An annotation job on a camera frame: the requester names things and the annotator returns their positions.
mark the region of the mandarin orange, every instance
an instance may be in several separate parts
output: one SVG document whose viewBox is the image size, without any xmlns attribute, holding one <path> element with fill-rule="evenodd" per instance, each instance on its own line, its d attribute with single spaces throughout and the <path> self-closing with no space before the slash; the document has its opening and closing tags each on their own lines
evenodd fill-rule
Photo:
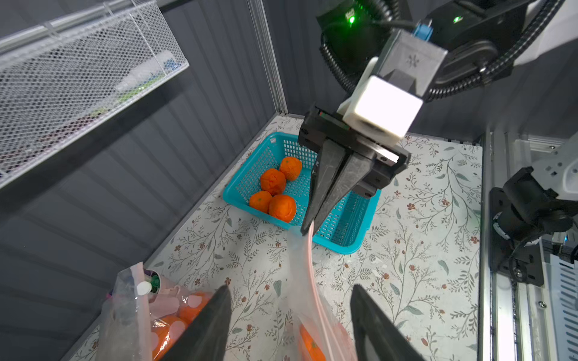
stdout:
<svg viewBox="0 0 578 361">
<path fill-rule="evenodd" d="M 317 343 L 313 340 L 303 325 L 299 326 L 299 334 L 301 335 L 301 339 L 303 340 L 303 344 L 305 346 L 303 349 L 302 344 L 299 343 L 299 349 L 303 359 L 310 359 L 312 361 L 325 361 L 325 355 L 323 354 L 323 351 L 321 351 Z"/>
<path fill-rule="evenodd" d="M 295 157 L 287 157 L 281 161 L 279 170 L 281 173 L 285 174 L 285 178 L 288 181 L 296 180 L 301 174 L 301 169 L 303 169 L 303 163 Z"/>
<path fill-rule="evenodd" d="M 295 199 L 288 195 L 276 195 L 269 203 L 269 215 L 283 222 L 291 222 L 295 217 L 295 213 L 297 213 L 297 204 Z"/>
<path fill-rule="evenodd" d="M 175 316 L 165 316 L 160 322 L 153 324 L 152 333 L 158 338 L 157 345 L 153 349 L 153 360 L 162 359 L 165 353 L 171 348 L 188 327 L 188 323 Z"/>
<path fill-rule="evenodd" d="M 185 322 L 192 323 L 211 299 L 210 293 L 195 292 L 189 295 L 186 304 L 179 307 L 178 316 Z"/>
<path fill-rule="evenodd" d="M 267 213 L 269 212 L 269 202 L 271 202 L 272 198 L 271 193 L 267 191 L 257 192 L 249 199 L 249 206 L 263 213 Z"/>
<path fill-rule="evenodd" d="M 272 196 L 283 194 L 287 180 L 285 175 L 277 169 L 269 169 L 261 176 L 261 189 L 271 193 Z"/>
</svg>

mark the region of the metal panel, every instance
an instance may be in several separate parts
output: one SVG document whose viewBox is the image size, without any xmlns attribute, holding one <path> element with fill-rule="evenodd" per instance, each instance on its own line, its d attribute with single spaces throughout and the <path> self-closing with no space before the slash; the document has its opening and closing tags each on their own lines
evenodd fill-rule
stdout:
<svg viewBox="0 0 578 361">
<path fill-rule="evenodd" d="M 98 3 L 10 1 L 0 36 Z M 2 358 L 60 359 L 275 113 L 246 2 L 161 10 L 191 67 L 0 191 Z"/>
<path fill-rule="evenodd" d="M 448 0 L 408 0 L 413 19 Z M 264 0 L 289 113 L 304 114 L 313 102 L 336 110 L 345 97 L 319 53 L 315 20 L 323 0 Z M 410 131 L 472 141 L 490 129 L 567 138 L 578 131 L 578 93 L 572 79 L 578 40 L 486 88 L 426 104 Z"/>
<path fill-rule="evenodd" d="M 269 32 L 269 24 L 267 23 L 267 15 L 263 7 L 262 0 L 247 0 L 249 9 L 251 11 L 251 18 L 255 26 L 255 33 L 259 43 L 259 50 L 267 72 L 267 81 L 271 89 L 271 96 L 275 103 L 275 109 L 279 113 L 287 113 L 287 102 L 285 101 L 285 94 L 283 92 L 283 85 L 281 84 L 281 76 L 279 75 L 279 68 L 277 67 L 277 59 L 275 57 L 275 50 L 273 49 L 273 42 L 271 41 L 271 33 Z"/>
</svg>

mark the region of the plastic bag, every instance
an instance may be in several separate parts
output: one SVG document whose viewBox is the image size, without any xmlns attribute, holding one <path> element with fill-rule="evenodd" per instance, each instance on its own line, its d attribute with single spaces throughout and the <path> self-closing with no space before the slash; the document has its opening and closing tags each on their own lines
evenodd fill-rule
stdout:
<svg viewBox="0 0 578 361">
<path fill-rule="evenodd" d="M 317 289 L 311 253 L 313 228 L 311 225 L 307 236 L 302 236 L 298 227 L 290 229 L 287 302 L 293 324 L 286 326 L 284 339 L 291 338 L 293 343 L 292 348 L 277 352 L 277 360 L 357 361 L 349 334 Z"/>
<path fill-rule="evenodd" d="M 118 273 L 102 306 L 96 361 L 157 361 L 209 302 L 138 263 Z"/>
</svg>

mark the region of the table surface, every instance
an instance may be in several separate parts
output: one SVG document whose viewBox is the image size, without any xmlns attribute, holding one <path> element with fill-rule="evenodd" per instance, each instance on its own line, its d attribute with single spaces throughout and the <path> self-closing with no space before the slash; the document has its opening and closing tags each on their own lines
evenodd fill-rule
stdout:
<svg viewBox="0 0 578 361">
<path fill-rule="evenodd" d="M 284 301 L 286 231 L 226 204 L 223 189 L 263 139 L 297 134 L 301 122 L 276 117 L 149 262 L 190 290 L 229 286 L 226 360 L 278 358 L 292 316 Z M 383 189 L 361 249 L 339 255 L 314 246 L 317 285 L 350 334 L 351 289 L 361 284 L 425 360 L 473 360 L 482 149 L 413 135 L 400 145 L 411 163 Z M 98 328 L 71 361 L 92 360 L 97 350 Z"/>
</svg>

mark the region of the white cap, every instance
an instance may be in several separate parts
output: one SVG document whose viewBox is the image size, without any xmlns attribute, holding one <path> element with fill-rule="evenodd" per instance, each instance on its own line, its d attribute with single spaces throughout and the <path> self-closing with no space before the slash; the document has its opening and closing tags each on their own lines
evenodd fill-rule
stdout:
<svg viewBox="0 0 578 361">
<path fill-rule="evenodd" d="M 147 282 L 147 281 L 142 281 L 141 283 L 136 285 L 136 293 L 139 296 L 144 296 L 144 295 L 148 294 L 152 289 L 153 289 L 153 286 L 150 284 L 150 282 Z"/>
</svg>

